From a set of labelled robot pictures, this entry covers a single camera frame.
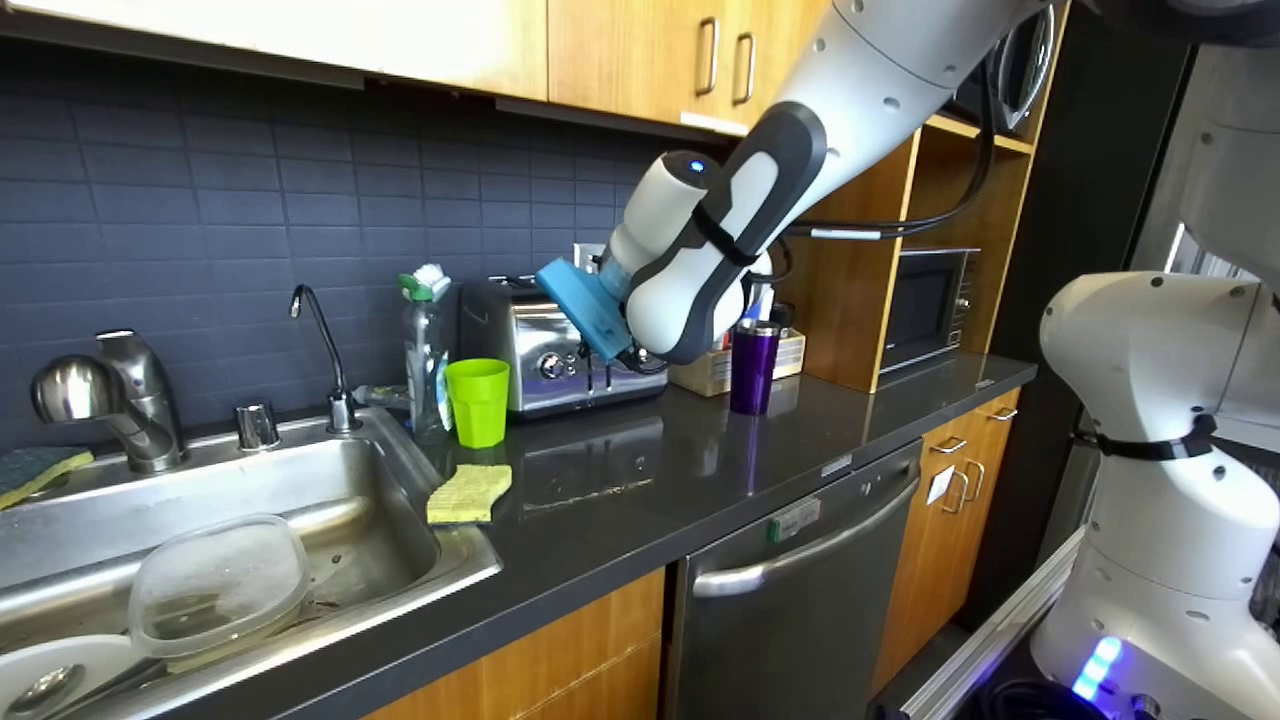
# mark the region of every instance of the cup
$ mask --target cup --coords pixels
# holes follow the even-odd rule
[[[495,358],[448,365],[448,409],[458,450],[495,450],[508,435],[510,369]]]
[[[727,380],[732,412],[743,412],[743,418],[769,412],[777,345],[780,345],[780,328],[772,323],[732,328],[732,380]]]

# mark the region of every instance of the dishwasher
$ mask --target dishwasher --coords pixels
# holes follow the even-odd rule
[[[861,720],[918,445],[675,565],[666,720]]]

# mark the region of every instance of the stainless steel sink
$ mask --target stainless steel sink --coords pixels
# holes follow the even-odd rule
[[[498,574],[481,527],[425,525],[436,484],[438,473],[378,409],[361,412],[351,435],[322,422],[279,426],[279,450],[252,458],[230,433],[191,442],[178,468],[142,480],[127,476],[124,458],[100,459],[65,495],[0,512],[0,654],[127,636],[127,587],[153,549],[279,516],[311,565],[296,620],[236,656],[118,692],[91,717],[178,710]]]

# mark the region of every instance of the green cup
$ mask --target green cup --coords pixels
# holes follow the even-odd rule
[[[448,409],[454,445],[492,450],[508,435],[510,369],[495,358],[448,365]]]

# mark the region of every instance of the yellow sponge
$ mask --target yellow sponge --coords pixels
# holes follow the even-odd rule
[[[427,525],[487,525],[492,503],[510,489],[510,466],[454,466],[427,495]]]
[[[84,450],[11,450],[0,458],[0,508],[11,508],[88,466],[91,453]]]

